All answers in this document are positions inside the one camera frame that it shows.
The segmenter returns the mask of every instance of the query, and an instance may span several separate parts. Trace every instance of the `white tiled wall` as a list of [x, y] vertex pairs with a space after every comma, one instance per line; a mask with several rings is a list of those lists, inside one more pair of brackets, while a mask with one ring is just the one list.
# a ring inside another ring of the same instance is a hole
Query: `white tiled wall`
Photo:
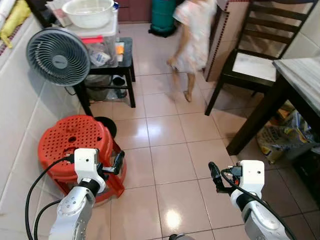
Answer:
[[[79, 110], [76, 96], [45, 82], [30, 69], [26, 46], [41, 27], [33, 16], [25, 24], [29, 26], [24, 26], [26, 31], [10, 54], [5, 55], [9, 57], [0, 68], [0, 239], [6, 240], [27, 239], [26, 195], [42, 172], [37, 154], [42, 134], [57, 120]], [[39, 182], [30, 202], [31, 227], [36, 212], [59, 198], [61, 193], [49, 177]], [[56, 208], [51, 207], [42, 217], [45, 221], [40, 223], [39, 234], [46, 239], [56, 218]]]
[[320, 56], [320, 2], [304, 23], [284, 58], [307, 58]]

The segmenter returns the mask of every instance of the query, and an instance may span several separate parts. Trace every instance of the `black cable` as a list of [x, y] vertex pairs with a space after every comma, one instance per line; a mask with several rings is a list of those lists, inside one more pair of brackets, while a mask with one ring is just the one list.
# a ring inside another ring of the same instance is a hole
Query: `black cable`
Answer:
[[74, 96], [74, 95], [77, 94], [76, 92], [75, 92], [74, 94], [71, 94], [66, 86], [64, 87], [64, 90], [65, 90], [70, 96]]
[[34, 183], [31, 185], [29, 192], [26, 196], [26, 201], [25, 201], [25, 209], [24, 209], [24, 222], [25, 222], [25, 230], [26, 230], [26, 235], [28, 236], [29, 240], [34, 240], [32, 238], [32, 233], [30, 231], [30, 224], [29, 224], [29, 202], [30, 202], [30, 197], [31, 197], [31, 193], [33, 191], [33, 189], [35, 188], [35, 186], [37, 185], [37, 183], [39, 182], [39, 180], [46, 174], [46, 172], [48, 172], [49, 169], [51, 169], [54, 165], [65, 161], [65, 158], [59, 159], [55, 162], [53, 162], [50, 166], [48, 166], [46, 168], [46, 170], [44, 170], [40, 176], [34, 181]]
[[38, 215], [36, 216], [36, 219], [35, 219], [35, 223], [34, 223], [34, 230], [33, 230], [34, 240], [38, 240], [38, 224], [39, 224], [39, 220], [40, 220], [41, 215], [44, 213], [45, 210], [47, 210], [47, 208], [51, 207], [52, 205], [58, 204], [60, 202], [61, 202], [61, 199], [54, 201], [54, 202], [51, 202], [48, 205], [44, 206], [41, 209], [41, 211], [38, 213]]
[[230, 172], [230, 170], [228, 168], [223, 169], [221, 171], [221, 175], [231, 186], [238, 189], [240, 192], [250, 196], [251, 198], [256, 200], [258, 203], [260, 203], [262, 206], [264, 206], [267, 210], [269, 210], [269, 212], [271, 212], [276, 217], [276, 219], [278, 219], [278, 221], [284, 226], [284, 229], [290, 234], [290, 236], [292, 237], [292, 240], [297, 240], [295, 234], [291, 231], [291, 229], [288, 227], [288, 225], [282, 220], [282, 218], [270, 206], [268, 206], [264, 201], [262, 201], [256, 195], [253, 195], [252, 193], [244, 190], [243, 188], [241, 188], [237, 184], [235, 184], [233, 181], [231, 181], [229, 178], [227, 178], [225, 173], [228, 173], [228, 172]]

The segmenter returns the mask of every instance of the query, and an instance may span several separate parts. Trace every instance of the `fan grille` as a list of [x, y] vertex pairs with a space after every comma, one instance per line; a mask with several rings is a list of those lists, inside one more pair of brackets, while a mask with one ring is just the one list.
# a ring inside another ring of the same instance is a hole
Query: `fan grille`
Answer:
[[74, 86], [90, 70], [86, 46], [64, 28], [48, 27], [36, 33], [27, 45], [26, 54], [30, 66], [56, 85]]

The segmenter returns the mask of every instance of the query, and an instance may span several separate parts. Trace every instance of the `table top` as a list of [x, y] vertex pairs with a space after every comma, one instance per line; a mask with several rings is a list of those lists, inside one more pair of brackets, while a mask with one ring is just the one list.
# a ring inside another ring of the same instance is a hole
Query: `table top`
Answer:
[[320, 116], [320, 57], [279, 59], [273, 65]]
[[[123, 54], [123, 61], [118, 61], [118, 67], [117, 68], [128, 68], [132, 64], [132, 45], [133, 41], [131, 37], [120, 37], [119, 42], [124, 42], [124, 54]], [[94, 66], [91, 65], [92, 69], [105, 69], [105, 68], [111, 68], [106, 67], [105, 65], [102, 66]]]

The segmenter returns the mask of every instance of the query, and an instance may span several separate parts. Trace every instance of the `electric fan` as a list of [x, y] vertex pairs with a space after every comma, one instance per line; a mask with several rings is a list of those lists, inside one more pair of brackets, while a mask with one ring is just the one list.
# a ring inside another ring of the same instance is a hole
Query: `electric fan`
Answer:
[[[42, 78], [55, 85], [73, 87], [85, 113], [93, 116], [83, 83], [91, 63], [81, 39], [65, 28], [48, 27], [30, 39], [26, 57], [30, 67]], [[95, 119], [115, 137], [117, 127], [111, 119], [102, 116]]]

